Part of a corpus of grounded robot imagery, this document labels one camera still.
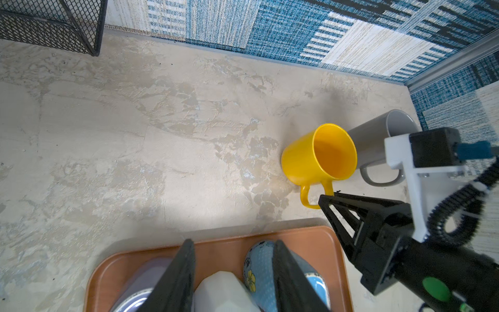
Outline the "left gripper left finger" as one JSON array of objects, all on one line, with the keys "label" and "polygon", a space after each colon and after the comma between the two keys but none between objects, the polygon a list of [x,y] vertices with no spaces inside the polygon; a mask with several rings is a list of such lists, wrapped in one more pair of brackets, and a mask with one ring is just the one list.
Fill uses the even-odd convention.
[{"label": "left gripper left finger", "polygon": [[187,239],[139,311],[191,311],[195,272],[194,242]]}]

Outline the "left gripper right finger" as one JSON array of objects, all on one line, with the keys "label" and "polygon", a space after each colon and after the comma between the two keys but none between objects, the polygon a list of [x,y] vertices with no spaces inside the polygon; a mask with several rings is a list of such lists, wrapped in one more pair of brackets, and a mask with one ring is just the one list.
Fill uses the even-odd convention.
[{"label": "left gripper right finger", "polygon": [[281,240],[275,242],[272,268],[278,311],[330,311]]}]

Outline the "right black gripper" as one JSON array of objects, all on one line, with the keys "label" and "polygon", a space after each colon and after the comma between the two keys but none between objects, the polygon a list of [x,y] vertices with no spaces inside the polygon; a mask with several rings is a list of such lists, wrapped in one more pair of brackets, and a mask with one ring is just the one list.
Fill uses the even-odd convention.
[{"label": "right black gripper", "polygon": [[413,234],[411,206],[400,200],[336,192],[318,205],[334,229],[361,285],[379,295],[396,283],[397,255]]}]

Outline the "yellow mug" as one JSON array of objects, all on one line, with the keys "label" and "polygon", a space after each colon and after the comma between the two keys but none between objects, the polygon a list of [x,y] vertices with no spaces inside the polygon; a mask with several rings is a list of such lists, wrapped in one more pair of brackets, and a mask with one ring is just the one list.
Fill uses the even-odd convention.
[{"label": "yellow mug", "polygon": [[323,124],[284,149],[281,167],[286,178],[300,187],[301,204],[320,209],[309,203],[310,187],[321,184],[325,195],[333,196],[333,182],[350,178],[357,169],[356,146],[343,128]]}]

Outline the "grey mug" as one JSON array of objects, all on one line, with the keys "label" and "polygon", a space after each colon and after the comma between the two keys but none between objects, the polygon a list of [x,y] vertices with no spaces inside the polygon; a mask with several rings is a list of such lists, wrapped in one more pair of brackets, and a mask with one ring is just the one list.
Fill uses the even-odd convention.
[{"label": "grey mug", "polygon": [[404,181],[402,170],[389,182],[373,181],[368,168],[386,162],[384,141],[389,137],[418,132],[418,126],[407,113],[402,110],[390,110],[348,131],[357,150],[357,168],[363,180],[373,187],[391,187]]}]

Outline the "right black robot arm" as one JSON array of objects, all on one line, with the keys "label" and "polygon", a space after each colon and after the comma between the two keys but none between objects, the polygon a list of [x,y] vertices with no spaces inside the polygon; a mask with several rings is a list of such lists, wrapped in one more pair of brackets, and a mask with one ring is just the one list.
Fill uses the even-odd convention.
[{"label": "right black robot arm", "polygon": [[497,311],[498,264],[466,248],[498,164],[445,198],[430,215],[430,234],[413,239],[408,203],[336,192],[318,204],[361,284],[378,295],[401,283],[434,311]]}]

